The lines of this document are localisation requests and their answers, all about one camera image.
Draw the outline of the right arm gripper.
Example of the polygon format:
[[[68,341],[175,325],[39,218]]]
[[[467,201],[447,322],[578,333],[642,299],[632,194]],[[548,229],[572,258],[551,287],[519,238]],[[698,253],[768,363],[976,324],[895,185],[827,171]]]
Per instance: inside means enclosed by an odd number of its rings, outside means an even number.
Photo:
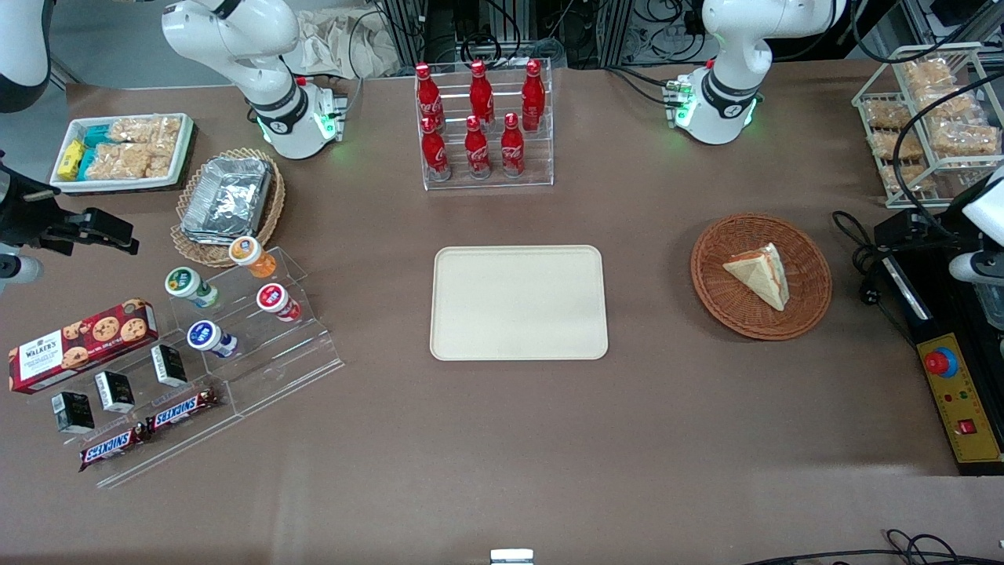
[[[75,243],[106,246],[138,254],[140,241],[133,225],[107,211],[89,207],[75,218],[49,219],[49,186],[1,165],[1,241],[5,246],[26,246],[60,255],[72,255]]]

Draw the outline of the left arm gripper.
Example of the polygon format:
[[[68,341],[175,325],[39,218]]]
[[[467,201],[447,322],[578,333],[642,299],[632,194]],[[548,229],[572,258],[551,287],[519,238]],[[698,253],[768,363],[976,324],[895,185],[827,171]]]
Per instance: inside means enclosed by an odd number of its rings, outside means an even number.
[[[963,207],[967,221],[937,221],[918,209],[903,209],[875,226],[878,248],[926,248],[940,242],[959,253],[974,250],[974,226],[986,236],[1003,236],[1003,167],[975,183]]]

